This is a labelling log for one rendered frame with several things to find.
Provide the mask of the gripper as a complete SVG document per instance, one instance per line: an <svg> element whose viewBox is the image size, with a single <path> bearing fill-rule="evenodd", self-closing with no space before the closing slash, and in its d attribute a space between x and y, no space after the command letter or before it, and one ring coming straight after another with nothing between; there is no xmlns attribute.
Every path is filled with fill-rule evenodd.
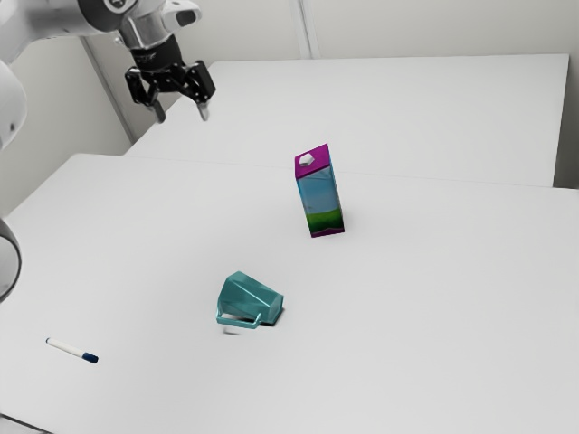
<svg viewBox="0 0 579 434"><path fill-rule="evenodd" d="M125 73L131 98L145 106L164 123L166 113L158 101L160 90L176 90L192 100L202 121L209 119L209 102L215 93L214 81L203 61L185 65L175 36L149 49L130 51L135 65Z"/></svg>

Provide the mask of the teal faceted mug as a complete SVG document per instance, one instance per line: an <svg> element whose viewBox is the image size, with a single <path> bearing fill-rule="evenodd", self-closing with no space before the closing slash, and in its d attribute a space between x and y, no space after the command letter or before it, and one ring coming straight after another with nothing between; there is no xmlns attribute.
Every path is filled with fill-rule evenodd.
<svg viewBox="0 0 579 434"><path fill-rule="evenodd" d="M282 313L283 301L282 294L237 271L223 283L215 319L220 325L248 329L274 326Z"/></svg>

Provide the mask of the purple topped drink carton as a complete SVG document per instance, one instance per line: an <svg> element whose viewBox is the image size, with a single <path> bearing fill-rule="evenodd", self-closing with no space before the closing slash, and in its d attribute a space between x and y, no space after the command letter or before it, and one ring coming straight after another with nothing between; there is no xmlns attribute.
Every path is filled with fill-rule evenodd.
<svg viewBox="0 0 579 434"><path fill-rule="evenodd" d="M310 236L343 233L344 217L328 144L295 156L294 174Z"/></svg>

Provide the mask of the white pen with blue cap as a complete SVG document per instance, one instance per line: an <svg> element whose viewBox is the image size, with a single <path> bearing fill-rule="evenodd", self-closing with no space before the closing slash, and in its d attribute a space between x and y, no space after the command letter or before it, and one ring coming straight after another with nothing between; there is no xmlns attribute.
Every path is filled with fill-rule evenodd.
<svg viewBox="0 0 579 434"><path fill-rule="evenodd" d="M71 344L66 344L62 341L59 341L57 339L54 339L52 337L48 337L45 340L45 343L48 344L49 346L59 349L67 354L71 354L74 355L78 358L81 358L82 360L92 363L92 364L96 364L99 361L99 357L96 354L91 354L89 352L86 352L84 350L81 350L80 348L77 348Z"/></svg>

